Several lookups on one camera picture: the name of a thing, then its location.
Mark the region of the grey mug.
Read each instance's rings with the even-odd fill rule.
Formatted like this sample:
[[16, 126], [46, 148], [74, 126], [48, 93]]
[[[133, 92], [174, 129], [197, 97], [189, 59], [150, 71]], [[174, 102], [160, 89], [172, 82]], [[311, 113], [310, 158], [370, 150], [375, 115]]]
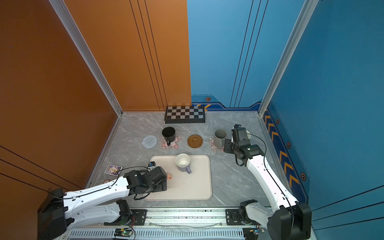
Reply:
[[226, 137], [227, 137], [227, 132], [225, 130], [222, 130], [222, 129], [216, 130], [214, 135], [214, 142], [213, 142], [214, 146], [217, 149], [222, 149], [225, 145]]

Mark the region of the pink flower coaster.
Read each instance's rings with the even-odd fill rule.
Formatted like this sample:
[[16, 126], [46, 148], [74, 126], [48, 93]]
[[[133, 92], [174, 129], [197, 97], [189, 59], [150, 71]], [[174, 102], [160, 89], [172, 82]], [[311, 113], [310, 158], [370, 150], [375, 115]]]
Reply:
[[214, 138], [209, 138], [209, 143], [211, 144], [210, 149], [211, 149], [212, 151], [214, 151], [214, 152], [223, 152], [223, 151], [224, 151], [223, 148], [219, 149], [219, 148], [217, 148], [217, 147], [214, 145]]
[[160, 141], [162, 143], [162, 149], [164, 150], [175, 150], [179, 148], [179, 143], [181, 142], [182, 138], [181, 136], [176, 136], [175, 141], [171, 142], [171, 144], [168, 146], [167, 141], [164, 137], [160, 138]]

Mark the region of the light blue woven coaster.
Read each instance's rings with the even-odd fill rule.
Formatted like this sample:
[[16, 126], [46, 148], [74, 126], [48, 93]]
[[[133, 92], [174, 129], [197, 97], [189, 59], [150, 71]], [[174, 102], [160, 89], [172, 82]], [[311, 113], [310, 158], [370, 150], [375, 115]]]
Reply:
[[157, 142], [158, 142], [158, 138], [156, 136], [148, 135], [144, 137], [142, 144], [146, 149], [150, 149], [155, 147], [157, 145]]

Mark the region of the brown wooden round coaster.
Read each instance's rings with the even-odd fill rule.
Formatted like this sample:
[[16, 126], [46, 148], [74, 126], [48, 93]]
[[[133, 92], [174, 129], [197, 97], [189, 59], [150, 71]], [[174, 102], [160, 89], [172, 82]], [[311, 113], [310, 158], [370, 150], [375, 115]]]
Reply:
[[203, 138], [199, 135], [191, 135], [188, 137], [188, 146], [197, 149], [202, 146]]

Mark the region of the black mug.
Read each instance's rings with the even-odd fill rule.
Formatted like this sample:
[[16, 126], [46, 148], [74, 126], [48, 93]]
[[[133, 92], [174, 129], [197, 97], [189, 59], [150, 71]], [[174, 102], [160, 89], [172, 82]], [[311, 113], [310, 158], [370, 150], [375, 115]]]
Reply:
[[166, 127], [162, 130], [167, 146], [170, 146], [176, 140], [176, 130], [173, 127]]

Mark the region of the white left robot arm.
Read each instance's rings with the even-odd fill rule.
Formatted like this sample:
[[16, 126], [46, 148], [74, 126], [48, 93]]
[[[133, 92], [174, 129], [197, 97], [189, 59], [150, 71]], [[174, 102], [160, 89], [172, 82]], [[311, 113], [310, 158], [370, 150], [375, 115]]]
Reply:
[[132, 170], [114, 181], [79, 191], [53, 190], [38, 209], [37, 238], [53, 240], [72, 228], [97, 223], [131, 224], [134, 217], [125, 197], [146, 198], [166, 190], [167, 174], [162, 167]]

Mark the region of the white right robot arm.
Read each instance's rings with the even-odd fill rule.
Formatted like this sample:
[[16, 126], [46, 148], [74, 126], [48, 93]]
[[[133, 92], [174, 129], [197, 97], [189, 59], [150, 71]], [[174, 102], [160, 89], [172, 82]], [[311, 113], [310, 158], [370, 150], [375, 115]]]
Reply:
[[312, 211], [300, 203], [271, 169], [265, 153], [250, 140], [225, 140], [224, 152], [234, 154], [257, 179], [266, 194], [270, 208], [255, 200], [240, 204], [241, 221], [246, 225], [257, 223], [267, 228], [272, 240], [308, 240], [311, 237]]

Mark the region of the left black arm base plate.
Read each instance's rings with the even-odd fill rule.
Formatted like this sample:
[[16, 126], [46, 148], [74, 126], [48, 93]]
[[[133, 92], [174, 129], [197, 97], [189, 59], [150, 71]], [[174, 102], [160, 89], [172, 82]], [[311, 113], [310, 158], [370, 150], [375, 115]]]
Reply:
[[128, 212], [119, 212], [119, 217], [111, 222], [104, 222], [104, 226], [143, 226], [146, 221], [147, 210], [130, 210]]

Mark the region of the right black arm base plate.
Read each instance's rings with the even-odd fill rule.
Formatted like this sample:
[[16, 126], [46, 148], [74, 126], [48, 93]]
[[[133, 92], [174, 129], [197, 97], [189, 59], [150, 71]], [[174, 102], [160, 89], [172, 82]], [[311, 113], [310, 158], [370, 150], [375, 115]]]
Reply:
[[244, 220], [244, 213], [239, 209], [226, 209], [226, 223], [228, 226], [247, 225]]

